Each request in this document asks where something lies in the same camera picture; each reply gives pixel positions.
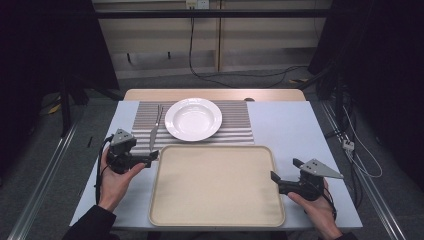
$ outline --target white table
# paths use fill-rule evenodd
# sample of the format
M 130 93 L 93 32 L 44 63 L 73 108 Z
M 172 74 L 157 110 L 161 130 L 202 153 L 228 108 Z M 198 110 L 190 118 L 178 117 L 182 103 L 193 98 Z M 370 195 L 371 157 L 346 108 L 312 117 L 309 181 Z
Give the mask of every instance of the white table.
M 118 104 L 107 136 L 115 133 L 117 128 L 131 131 L 138 104 L 138 101 L 122 101 Z M 316 158 L 339 171 L 309 102 L 274 101 L 248 102 L 247 104 L 255 144 L 267 146 L 272 150 L 277 173 L 284 180 L 298 181 L 299 169 L 292 165 L 293 158 L 298 158 L 304 162 Z M 152 225 L 148 214 L 157 164 L 157 162 L 153 163 L 151 169 L 143 170 L 131 182 L 126 196 L 114 212 L 117 215 L 115 228 L 148 231 L 263 230 L 251 227 L 228 229 L 217 227 L 156 227 Z M 96 165 L 93 167 L 71 225 L 95 204 L 95 189 L 93 187 L 95 176 Z M 341 229 L 362 227 L 343 180 L 329 178 L 327 181 L 334 198 L 335 207 L 338 210 L 337 225 Z M 301 207 L 285 195 L 282 195 L 282 199 L 286 220 L 283 225 L 271 230 L 301 230 L 313 227 Z

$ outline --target black sleeve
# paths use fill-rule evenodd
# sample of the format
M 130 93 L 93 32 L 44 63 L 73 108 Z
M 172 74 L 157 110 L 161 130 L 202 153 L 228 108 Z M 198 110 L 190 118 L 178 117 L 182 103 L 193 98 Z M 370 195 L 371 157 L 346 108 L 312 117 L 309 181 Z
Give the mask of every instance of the black sleeve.
M 93 206 L 63 236 L 63 240 L 104 240 L 115 222 L 116 216 L 99 207 Z
M 353 233 L 346 233 L 343 236 L 337 238 L 336 240 L 358 240 Z

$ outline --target person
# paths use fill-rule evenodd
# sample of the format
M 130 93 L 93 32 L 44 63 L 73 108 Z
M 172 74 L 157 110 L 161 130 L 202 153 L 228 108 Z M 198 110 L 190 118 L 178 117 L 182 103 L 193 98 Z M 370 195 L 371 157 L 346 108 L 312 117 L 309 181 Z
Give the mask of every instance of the person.
M 105 149 L 101 159 L 103 180 L 100 188 L 98 205 L 92 206 L 63 236 L 63 240 L 119 240 L 117 235 L 111 234 L 116 215 L 113 211 L 125 196 L 131 180 L 143 170 L 144 163 L 135 165 L 124 174 L 117 174 L 107 167 Z M 320 197 L 315 201 L 307 201 L 300 195 L 290 192 L 288 197 L 302 206 L 308 214 L 315 229 L 324 240 L 352 240 L 357 239 L 352 233 L 343 234 L 337 227 L 332 208 L 328 202 Z

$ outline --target beige tray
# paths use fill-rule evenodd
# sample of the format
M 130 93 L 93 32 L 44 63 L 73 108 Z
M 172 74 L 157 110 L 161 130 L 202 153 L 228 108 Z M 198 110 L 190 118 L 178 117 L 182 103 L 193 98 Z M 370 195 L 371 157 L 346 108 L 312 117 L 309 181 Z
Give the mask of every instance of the beige tray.
M 268 148 L 169 145 L 160 155 L 152 224 L 276 227 L 284 222 Z

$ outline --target hand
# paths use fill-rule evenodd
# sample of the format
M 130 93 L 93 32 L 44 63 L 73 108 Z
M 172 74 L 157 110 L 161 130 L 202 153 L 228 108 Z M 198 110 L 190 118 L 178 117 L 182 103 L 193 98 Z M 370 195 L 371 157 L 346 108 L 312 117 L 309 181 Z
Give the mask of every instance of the hand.
M 119 202 L 125 196 L 128 186 L 132 178 L 137 175 L 146 165 L 139 163 L 135 165 L 131 170 L 124 174 L 117 174 L 107 167 L 106 158 L 109 148 L 102 154 L 100 171 L 103 171 L 102 185 L 100 188 L 100 201 L 99 207 L 102 207 L 110 212 L 113 212 L 118 206 Z
M 328 184 L 325 180 L 324 186 L 328 189 Z M 343 235 L 334 222 L 333 209 L 324 197 L 321 196 L 315 201 L 308 201 L 294 192 L 290 192 L 287 196 L 305 209 L 323 239 L 333 240 Z

